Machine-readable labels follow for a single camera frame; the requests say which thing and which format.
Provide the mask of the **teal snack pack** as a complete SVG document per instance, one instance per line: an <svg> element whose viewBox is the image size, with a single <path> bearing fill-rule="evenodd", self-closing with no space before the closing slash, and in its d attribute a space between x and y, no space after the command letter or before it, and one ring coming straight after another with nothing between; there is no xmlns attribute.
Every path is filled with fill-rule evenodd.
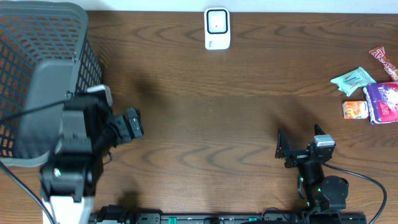
<svg viewBox="0 0 398 224"><path fill-rule="evenodd" d="M330 80L332 84L338 87L346 96L351 96L358 88L366 87L376 81L365 71L364 68L358 67L340 77Z"/></svg>

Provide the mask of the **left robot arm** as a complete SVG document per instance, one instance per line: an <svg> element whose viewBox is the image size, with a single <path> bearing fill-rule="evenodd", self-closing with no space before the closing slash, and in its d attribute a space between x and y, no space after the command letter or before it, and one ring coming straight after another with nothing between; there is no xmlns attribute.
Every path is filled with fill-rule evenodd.
<svg viewBox="0 0 398 224"><path fill-rule="evenodd" d="M62 109L58 146L40 168L43 214L50 223L88 223L111 148L144 135L140 112L115 115L105 96L74 96Z"/></svg>

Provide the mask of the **pink purple pad pack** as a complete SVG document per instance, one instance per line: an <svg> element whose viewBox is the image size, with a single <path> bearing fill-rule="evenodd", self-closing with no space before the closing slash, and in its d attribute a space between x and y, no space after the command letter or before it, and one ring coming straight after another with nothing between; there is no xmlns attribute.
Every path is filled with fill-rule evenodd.
<svg viewBox="0 0 398 224"><path fill-rule="evenodd" d="M371 124L397 122L397 82L372 83L363 92Z"/></svg>

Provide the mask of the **small orange tissue pack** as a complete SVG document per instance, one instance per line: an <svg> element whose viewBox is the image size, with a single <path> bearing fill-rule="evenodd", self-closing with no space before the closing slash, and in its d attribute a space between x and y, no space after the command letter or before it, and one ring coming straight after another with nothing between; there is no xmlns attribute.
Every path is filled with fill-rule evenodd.
<svg viewBox="0 0 398 224"><path fill-rule="evenodd" d="M342 104L344 119L366 119L369 117L366 101L345 101Z"/></svg>

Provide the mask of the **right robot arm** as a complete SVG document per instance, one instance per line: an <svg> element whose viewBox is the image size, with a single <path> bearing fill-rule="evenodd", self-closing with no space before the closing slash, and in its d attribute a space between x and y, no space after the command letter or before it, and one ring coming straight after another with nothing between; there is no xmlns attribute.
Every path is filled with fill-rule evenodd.
<svg viewBox="0 0 398 224"><path fill-rule="evenodd" d="M293 150L283 129L278 129L275 157L284 159L285 168L297 168L298 191L306 199L308 210L302 211L304 223L341 223L340 211L346 208L348 181L335 175L325 176L323 166L332 158L335 140L319 125L314 125L313 141L306 149Z"/></svg>

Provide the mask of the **orange Top chocolate bar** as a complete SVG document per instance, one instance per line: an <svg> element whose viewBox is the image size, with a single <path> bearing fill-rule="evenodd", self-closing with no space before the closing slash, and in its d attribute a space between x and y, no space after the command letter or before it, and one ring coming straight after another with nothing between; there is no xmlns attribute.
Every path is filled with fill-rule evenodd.
<svg viewBox="0 0 398 224"><path fill-rule="evenodd" d="M394 82L397 81L397 67L388 59L383 46L378 46L368 52L375 59L383 64L384 70L389 75L390 79Z"/></svg>

